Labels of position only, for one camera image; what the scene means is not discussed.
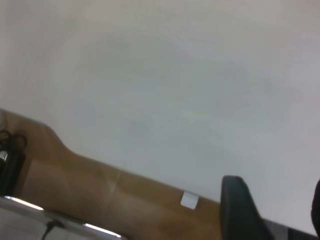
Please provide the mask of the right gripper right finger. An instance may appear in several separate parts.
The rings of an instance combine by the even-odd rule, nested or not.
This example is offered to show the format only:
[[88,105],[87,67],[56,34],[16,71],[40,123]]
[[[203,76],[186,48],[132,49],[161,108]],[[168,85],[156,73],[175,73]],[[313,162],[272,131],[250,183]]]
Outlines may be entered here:
[[315,229],[317,237],[319,238],[320,237],[320,180],[317,182],[314,190],[310,214],[311,214],[311,221],[312,221],[313,227]]

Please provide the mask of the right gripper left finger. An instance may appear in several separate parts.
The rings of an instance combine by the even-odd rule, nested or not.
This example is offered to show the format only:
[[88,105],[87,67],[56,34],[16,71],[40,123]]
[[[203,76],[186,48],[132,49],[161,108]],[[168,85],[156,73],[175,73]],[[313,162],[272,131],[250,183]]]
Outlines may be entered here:
[[245,181],[225,175],[221,182],[219,219],[223,240],[273,240]]

